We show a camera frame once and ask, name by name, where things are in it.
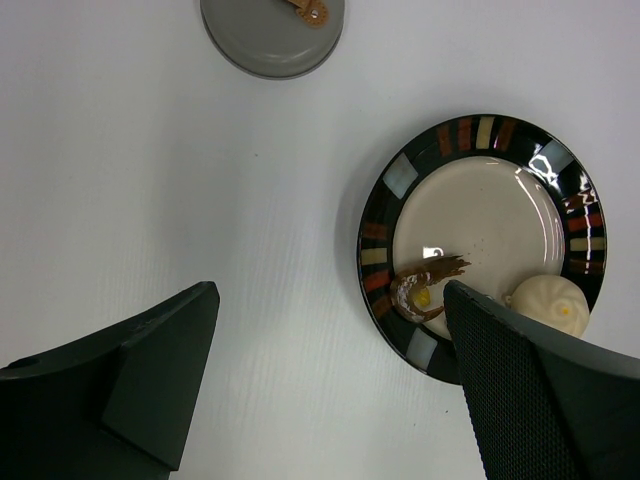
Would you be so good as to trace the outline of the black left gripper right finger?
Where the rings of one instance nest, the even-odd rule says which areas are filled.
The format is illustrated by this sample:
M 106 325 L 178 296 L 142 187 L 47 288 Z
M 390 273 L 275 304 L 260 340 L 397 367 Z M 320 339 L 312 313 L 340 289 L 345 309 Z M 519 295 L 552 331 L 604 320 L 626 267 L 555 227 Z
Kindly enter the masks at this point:
M 459 281 L 445 286 L 444 305 L 487 478 L 638 478 L 638 359 Z

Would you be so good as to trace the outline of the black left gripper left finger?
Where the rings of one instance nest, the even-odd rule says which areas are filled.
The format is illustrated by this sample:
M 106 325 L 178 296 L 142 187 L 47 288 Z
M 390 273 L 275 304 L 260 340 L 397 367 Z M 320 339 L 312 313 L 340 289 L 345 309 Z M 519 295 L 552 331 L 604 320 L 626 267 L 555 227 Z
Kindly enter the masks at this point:
M 220 297 L 199 282 L 1 370 L 4 479 L 167 479 L 180 467 Z

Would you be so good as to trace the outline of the white steamed bun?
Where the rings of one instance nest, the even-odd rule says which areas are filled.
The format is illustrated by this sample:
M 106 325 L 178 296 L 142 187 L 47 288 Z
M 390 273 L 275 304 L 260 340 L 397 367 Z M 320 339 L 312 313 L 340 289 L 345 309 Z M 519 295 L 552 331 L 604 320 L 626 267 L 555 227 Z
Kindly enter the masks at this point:
M 583 291 L 558 275 L 537 275 L 504 296 L 511 310 L 565 334 L 581 338 L 590 321 Z

